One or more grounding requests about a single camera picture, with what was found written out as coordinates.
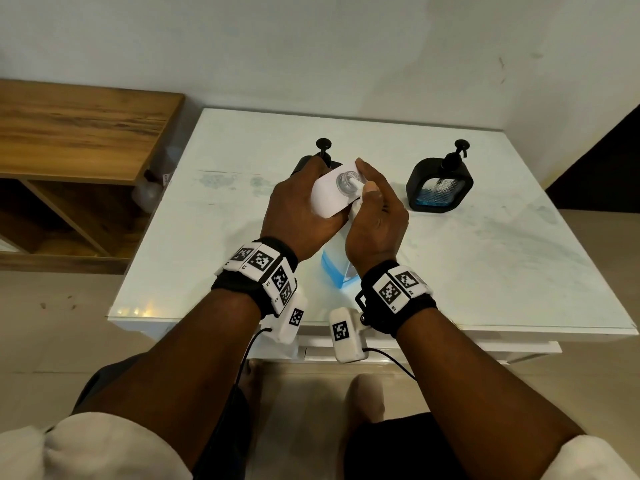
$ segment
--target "white table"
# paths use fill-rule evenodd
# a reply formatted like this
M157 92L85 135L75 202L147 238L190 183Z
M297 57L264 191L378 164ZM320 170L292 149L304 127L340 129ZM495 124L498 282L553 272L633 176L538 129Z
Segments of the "white table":
M628 313L501 132L206 109L109 312L159 339L209 290L214 272L256 239L273 186L329 138L336 161L363 157L406 202L416 163L464 138L475 180L459 208L411 212L398 261L435 291L440 309L502 362L558 353L557 341L636 335ZM326 316L353 306L359 283L336 289L320 253L296 273L309 298L298 341L258 340L252 355L334 360ZM371 332L369 346L391 350ZM369 361L386 359L371 354Z

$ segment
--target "shirt sleeve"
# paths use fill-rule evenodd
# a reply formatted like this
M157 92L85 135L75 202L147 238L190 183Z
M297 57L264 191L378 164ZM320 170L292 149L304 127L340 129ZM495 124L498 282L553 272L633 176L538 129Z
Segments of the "shirt sleeve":
M110 414L82 413L46 433L30 426L1 434L0 477L191 480L192 475L178 453L147 428Z
M638 476L606 441L583 435L560 448L541 480L638 480Z

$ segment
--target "white tabletop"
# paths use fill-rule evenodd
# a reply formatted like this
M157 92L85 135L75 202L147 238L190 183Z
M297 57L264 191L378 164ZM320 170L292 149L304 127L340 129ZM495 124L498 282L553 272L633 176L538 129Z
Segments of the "white tabletop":
M329 138L336 161L362 157L406 205L416 163L464 138L475 184L446 214L411 212L398 261L412 266L455 323L476 330L636 333L546 193L501 132L206 109L129 268L112 317L183 317L214 272L258 238L273 186ZM308 323L354 306L359 283L336 289L319 262L299 266Z

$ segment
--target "forearm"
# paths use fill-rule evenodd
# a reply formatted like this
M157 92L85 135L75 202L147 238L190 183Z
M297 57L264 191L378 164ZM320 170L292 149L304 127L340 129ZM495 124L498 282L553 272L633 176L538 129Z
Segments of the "forearm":
M148 428L192 468L220 418L259 320L248 295L211 291L82 412L114 414Z
M561 446L583 434L436 309L405 322L397 341L472 478L538 479Z

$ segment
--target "black soap dispenser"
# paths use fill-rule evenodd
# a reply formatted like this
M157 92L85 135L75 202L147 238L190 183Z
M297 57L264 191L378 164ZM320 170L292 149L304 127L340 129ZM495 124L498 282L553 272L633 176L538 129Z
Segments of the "black soap dispenser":
M327 165L327 167L333 170L334 168L338 168L340 165L342 165L342 163L332 161L331 155L326 152L329 148L331 148L331 140L329 140L329 138L320 138L316 141L316 146L318 147L318 150L320 150L317 155L322 158L322 160L324 160L324 163L325 165ZM309 158L311 158L312 156L313 155L307 155L306 157L300 158L300 161L293 169L293 172L291 174L293 175L295 172L302 170L302 167L307 164Z
M442 214L459 206L471 190L474 179L462 163L467 158L469 142L456 140L456 152L444 158L426 158L416 165L406 183L409 206L418 212Z

